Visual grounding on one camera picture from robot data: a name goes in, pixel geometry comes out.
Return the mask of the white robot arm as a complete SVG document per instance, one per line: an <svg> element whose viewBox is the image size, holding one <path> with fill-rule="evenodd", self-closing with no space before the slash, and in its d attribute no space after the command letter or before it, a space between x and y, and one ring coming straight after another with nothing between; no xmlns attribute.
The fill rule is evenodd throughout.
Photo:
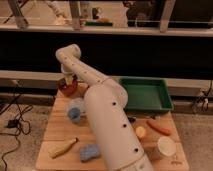
<svg viewBox="0 0 213 171"><path fill-rule="evenodd" d="M109 76L82 62L78 45L56 51L65 68L79 76L89 88L84 95L86 116L108 171L154 171L135 135L124 108L126 90Z"/></svg>

